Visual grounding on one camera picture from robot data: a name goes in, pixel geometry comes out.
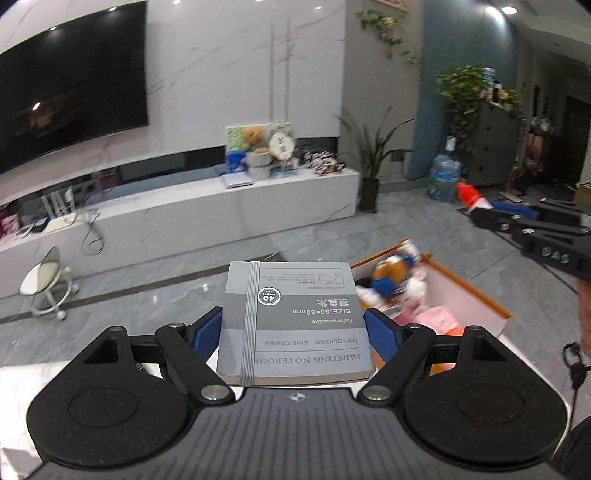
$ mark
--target picture frame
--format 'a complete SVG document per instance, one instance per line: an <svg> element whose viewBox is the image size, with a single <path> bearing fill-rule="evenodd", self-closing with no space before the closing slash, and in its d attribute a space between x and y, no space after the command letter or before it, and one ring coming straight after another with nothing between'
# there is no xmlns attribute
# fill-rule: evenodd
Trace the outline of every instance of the picture frame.
<svg viewBox="0 0 591 480"><path fill-rule="evenodd" d="M407 13L410 10L410 0L374 0L379 4L388 5L389 7Z"/></svg>

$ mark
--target tv screen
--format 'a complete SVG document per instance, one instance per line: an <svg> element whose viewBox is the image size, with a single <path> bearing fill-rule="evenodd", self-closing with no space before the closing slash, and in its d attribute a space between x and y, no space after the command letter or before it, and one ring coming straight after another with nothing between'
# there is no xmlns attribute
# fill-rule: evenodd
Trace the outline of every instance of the tv screen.
<svg viewBox="0 0 591 480"><path fill-rule="evenodd" d="M0 54L0 173L147 125L146 2L46 30Z"/></svg>

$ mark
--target silver bolt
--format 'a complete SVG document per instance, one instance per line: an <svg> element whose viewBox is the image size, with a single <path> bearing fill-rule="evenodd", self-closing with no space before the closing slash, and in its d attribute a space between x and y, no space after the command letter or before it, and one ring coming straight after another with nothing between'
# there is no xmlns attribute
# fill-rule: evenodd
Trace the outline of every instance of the silver bolt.
<svg viewBox="0 0 591 480"><path fill-rule="evenodd" d="M392 391L383 385L371 385L362 390L363 396L368 400L381 401L390 398Z"/></svg>
<svg viewBox="0 0 591 480"><path fill-rule="evenodd" d="M230 389L224 385L208 385L201 389L201 396L208 400L223 400L230 394Z"/></svg>

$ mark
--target chair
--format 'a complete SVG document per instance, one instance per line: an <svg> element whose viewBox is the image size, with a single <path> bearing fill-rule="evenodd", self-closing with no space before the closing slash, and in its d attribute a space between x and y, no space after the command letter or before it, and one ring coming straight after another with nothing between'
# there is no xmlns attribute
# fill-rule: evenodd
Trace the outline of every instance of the chair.
<svg viewBox="0 0 591 480"><path fill-rule="evenodd" d="M67 289L60 300L55 299L52 293L52 288L59 284L66 283ZM49 250L40 263L35 265L27 274L21 283L18 292L27 297L33 297L31 302L31 313L35 317L45 315L46 313L55 312L59 321L66 318L66 312L60 306L68 299L71 294L76 294L79 290L77 283L72 282L70 277L70 267L60 268L60 251L57 247ZM44 293L50 307L44 310L38 310L35 307L35 296Z"/></svg>

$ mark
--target cabinet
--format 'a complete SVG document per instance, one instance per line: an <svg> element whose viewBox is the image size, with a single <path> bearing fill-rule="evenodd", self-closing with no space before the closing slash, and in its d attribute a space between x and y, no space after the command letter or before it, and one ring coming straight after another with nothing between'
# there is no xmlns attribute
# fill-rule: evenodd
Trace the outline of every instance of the cabinet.
<svg viewBox="0 0 591 480"><path fill-rule="evenodd" d="M499 107L488 103L480 107L473 156L466 161L470 183L502 184L509 179L517 154L520 122Z"/></svg>

